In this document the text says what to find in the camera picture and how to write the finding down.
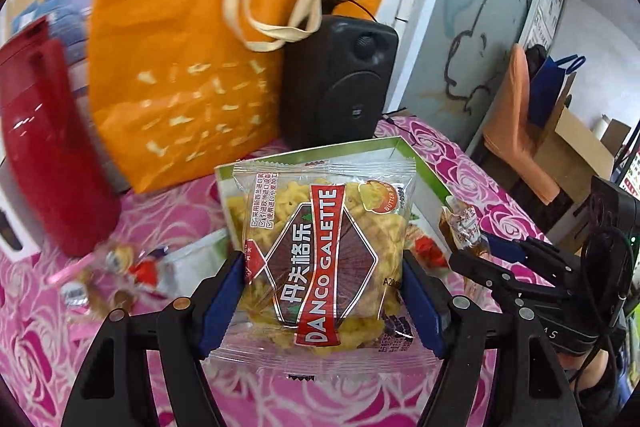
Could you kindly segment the person's right hand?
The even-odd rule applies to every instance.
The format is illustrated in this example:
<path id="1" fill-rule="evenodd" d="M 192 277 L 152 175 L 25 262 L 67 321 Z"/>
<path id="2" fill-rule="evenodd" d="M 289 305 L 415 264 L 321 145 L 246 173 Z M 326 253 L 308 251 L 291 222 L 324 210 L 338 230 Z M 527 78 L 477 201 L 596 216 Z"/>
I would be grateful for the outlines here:
<path id="1" fill-rule="evenodd" d="M 578 371 L 585 363 L 588 355 L 573 357 L 567 353 L 558 352 L 558 358 L 563 369 L 567 371 Z M 600 349 L 597 355 L 584 367 L 582 375 L 577 376 L 570 384 L 570 389 L 583 391 L 594 387 L 603 377 L 608 366 L 608 351 Z"/>

